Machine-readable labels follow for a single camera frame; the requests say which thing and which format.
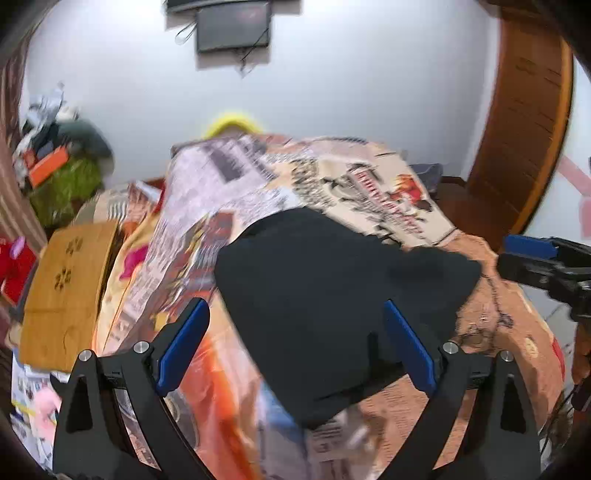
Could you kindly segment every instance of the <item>wooden door frame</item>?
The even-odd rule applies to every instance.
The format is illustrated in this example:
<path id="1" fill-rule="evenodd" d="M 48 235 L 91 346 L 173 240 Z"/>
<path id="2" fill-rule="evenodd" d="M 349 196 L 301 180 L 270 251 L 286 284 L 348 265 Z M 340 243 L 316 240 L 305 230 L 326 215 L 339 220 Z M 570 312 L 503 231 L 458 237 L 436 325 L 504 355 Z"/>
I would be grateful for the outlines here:
<path id="1" fill-rule="evenodd" d="M 519 216 L 509 233 L 522 233 L 533 218 L 546 188 L 550 184 L 564 144 L 566 128 L 569 124 L 570 107 L 573 100 L 573 52 L 563 38 L 560 39 L 560 43 L 562 49 L 562 82 L 560 96 L 558 98 L 556 121 L 554 122 L 554 131 L 552 132 L 552 141 L 544 157 L 540 173 L 538 173 L 534 186 L 531 189 L 530 196 L 519 212 Z"/>
<path id="2" fill-rule="evenodd" d="M 503 78 L 504 69 L 506 68 L 506 55 L 507 55 L 507 20 L 511 17 L 527 17 L 530 21 L 538 21 L 545 23 L 545 20 L 539 15 L 527 14 L 523 12 L 516 12 L 513 9 L 503 9 L 501 17 L 501 46 L 499 49 L 499 67 L 496 76 L 495 93 L 492 99 L 491 108 L 486 123 L 485 132 L 480 142 L 480 147 L 476 155 L 476 160 L 470 172 L 470 176 L 467 181 L 467 187 L 470 188 L 478 176 L 478 172 L 483 162 L 479 161 L 488 147 L 488 144 L 492 141 L 492 133 L 488 128 L 492 118 L 497 115 L 501 107 L 501 96 L 499 94 L 499 80 Z M 556 115 L 556 121 L 554 123 L 554 131 L 552 132 L 552 140 L 550 146 L 544 157 L 544 161 L 540 168 L 540 172 L 535 179 L 534 185 L 528 196 L 524 207 L 520 210 L 517 220 L 511 226 L 509 233 L 522 233 L 525 227 L 528 225 L 531 218 L 534 216 L 535 211 L 540 204 L 541 198 L 544 196 L 546 187 L 550 183 L 554 169 L 558 162 L 560 152 L 562 150 L 564 137 L 566 134 L 566 128 L 569 123 L 570 107 L 572 102 L 573 94 L 573 52 L 570 46 L 565 42 L 563 38 L 561 42 L 561 57 L 562 57 L 562 69 L 561 69 L 561 87 L 560 94 L 558 97 L 558 109 Z"/>

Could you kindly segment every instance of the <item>striped curtain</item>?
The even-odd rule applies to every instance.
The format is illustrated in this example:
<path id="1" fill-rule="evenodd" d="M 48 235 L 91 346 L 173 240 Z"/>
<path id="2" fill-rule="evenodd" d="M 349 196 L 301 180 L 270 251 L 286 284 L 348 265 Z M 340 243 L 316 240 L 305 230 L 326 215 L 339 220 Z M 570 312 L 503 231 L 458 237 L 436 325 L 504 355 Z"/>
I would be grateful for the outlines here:
<path id="1" fill-rule="evenodd" d="M 0 236 L 10 241 L 24 236 L 29 246 L 39 252 L 47 238 L 31 205 L 22 196 L 12 169 L 12 152 L 21 139 L 18 105 L 30 39 L 28 35 L 0 70 Z M 8 325 L 8 304 L 0 296 L 0 345 Z"/>

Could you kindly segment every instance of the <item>blue clamp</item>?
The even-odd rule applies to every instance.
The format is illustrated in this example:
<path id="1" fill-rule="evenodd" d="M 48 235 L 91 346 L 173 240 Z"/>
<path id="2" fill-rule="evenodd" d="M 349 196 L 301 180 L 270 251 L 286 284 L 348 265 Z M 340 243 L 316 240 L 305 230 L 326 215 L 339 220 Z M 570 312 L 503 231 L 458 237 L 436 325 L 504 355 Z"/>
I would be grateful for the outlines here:
<path id="1" fill-rule="evenodd" d="M 152 376 L 156 392 L 165 397 L 180 385 L 209 327 L 209 306 L 192 299 L 174 323 L 165 325 L 152 342 Z"/>
<path id="2" fill-rule="evenodd" d="M 439 356 L 437 349 L 434 350 L 428 342 L 419 339 L 415 329 L 409 325 L 392 300 L 388 300 L 384 306 L 384 325 L 413 385 L 431 397 L 437 389 L 439 379 L 439 362 L 433 358 L 434 355 Z"/>
<path id="3" fill-rule="evenodd" d="M 558 255 L 558 247 L 551 240 L 525 235 L 507 235 L 503 240 L 503 249 L 508 254 L 526 255 L 545 260 Z"/>

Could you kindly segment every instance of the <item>blue gripper pad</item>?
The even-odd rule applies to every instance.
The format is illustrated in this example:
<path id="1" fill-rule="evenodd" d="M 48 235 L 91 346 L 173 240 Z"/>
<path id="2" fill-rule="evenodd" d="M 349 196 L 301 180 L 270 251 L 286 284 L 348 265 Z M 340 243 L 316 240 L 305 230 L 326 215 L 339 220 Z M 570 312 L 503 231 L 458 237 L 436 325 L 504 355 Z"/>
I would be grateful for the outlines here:
<path id="1" fill-rule="evenodd" d="M 384 324 L 413 385 L 431 397 L 437 388 L 433 358 L 392 300 L 385 303 Z"/>
<path id="2" fill-rule="evenodd" d="M 556 257 L 558 248 L 551 241 L 525 235 L 507 235 L 503 239 L 503 248 L 508 254 L 526 255 L 549 260 Z"/>
<path id="3" fill-rule="evenodd" d="M 160 376 L 156 383 L 158 395 L 165 397 L 178 388 L 208 326 L 209 306 L 205 300 L 200 300 L 160 359 Z"/>

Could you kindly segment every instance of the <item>bed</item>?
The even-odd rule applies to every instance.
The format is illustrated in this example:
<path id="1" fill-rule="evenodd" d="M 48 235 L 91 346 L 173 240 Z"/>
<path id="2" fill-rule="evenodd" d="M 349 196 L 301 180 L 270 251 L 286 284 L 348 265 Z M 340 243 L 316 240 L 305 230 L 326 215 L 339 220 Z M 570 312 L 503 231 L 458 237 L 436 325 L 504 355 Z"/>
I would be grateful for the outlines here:
<path id="1" fill-rule="evenodd" d="M 310 432 L 274 398 L 216 291 L 213 267 L 221 247 L 256 220 L 301 206 L 386 243 L 478 260 L 482 277 L 458 312 L 454 340 L 470 352 L 512 351 L 538 427 L 545 423 L 563 386 L 557 341 L 518 285 L 496 273 L 487 243 L 458 231 L 396 152 L 358 138 L 244 135 L 176 145 L 172 157 L 159 204 L 137 216 L 115 261 L 93 347 L 109 355 L 152 340 L 192 297 L 208 301 L 209 330 L 166 403 L 218 480 L 376 478 L 427 403 L 403 377 Z M 96 208 L 95 221 L 109 211 Z M 118 395 L 138 457 L 157 466 L 129 400 Z M 474 399 L 466 394 L 438 466 L 455 457 Z"/>

